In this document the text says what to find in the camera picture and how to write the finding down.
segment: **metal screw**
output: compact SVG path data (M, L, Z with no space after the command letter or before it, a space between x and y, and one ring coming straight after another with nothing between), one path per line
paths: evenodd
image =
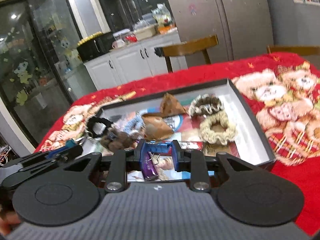
M197 190L205 190L209 188L209 184L205 182L196 182L193 187Z
M121 183L119 182L110 182L108 185L107 185L107 189L108 190L118 190L122 187Z

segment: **yellow knitted scrunchie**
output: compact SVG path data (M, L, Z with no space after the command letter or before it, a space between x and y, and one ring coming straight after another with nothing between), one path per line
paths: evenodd
M226 129L224 132L211 130L211 126L217 122L220 122L221 126ZM208 116L200 124L200 130L201 140L210 144L221 143L222 145L227 145L228 141L233 142L236 136L236 125L229 122L225 111Z

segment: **gray gripper base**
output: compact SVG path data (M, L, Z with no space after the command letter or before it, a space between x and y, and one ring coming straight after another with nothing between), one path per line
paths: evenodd
M208 193L180 183L132 183L107 194L86 218L63 227L23 223L10 240L305 240L294 223L271 228L242 224L223 213Z

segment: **round black disc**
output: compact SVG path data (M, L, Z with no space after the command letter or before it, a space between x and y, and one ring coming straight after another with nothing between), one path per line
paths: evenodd
M78 172L49 172L17 188L12 203L24 220L40 226L62 226L91 213L100 194L93 183Z
M265 227L293 221L304 204L296 185L266 171L236 173L218 189L217 199L234 219Z

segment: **black air fryer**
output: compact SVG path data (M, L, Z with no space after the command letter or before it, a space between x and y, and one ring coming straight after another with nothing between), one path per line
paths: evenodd
M81 44L77 49L82 61L87 62L108 53L115 40L112 33L105 33Z

